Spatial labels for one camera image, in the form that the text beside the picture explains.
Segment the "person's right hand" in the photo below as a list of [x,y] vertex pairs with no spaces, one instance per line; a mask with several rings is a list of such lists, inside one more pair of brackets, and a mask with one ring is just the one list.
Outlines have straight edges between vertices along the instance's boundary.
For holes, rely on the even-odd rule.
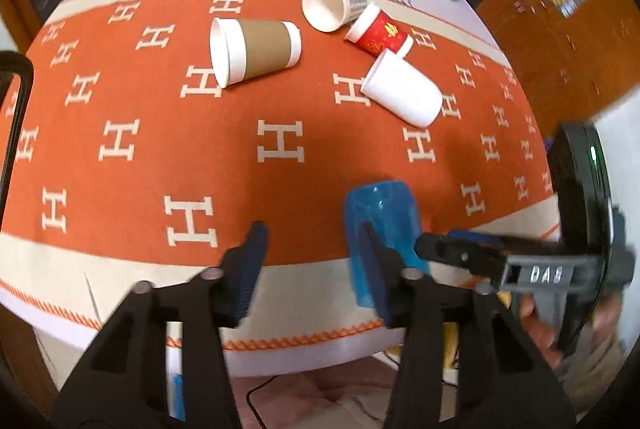
[[[610,338],[617,328],[622,312],[622,297],[608,296],[602,299],[591,316],[590,349],[596,350],[606,339]],[[524,331],[538,348],[552,369],[557,369],[563,353],[555,347],[555,331],[553,327],[539,319],[535,301],[530,295],[523,295],[520,300],[520,321]]]

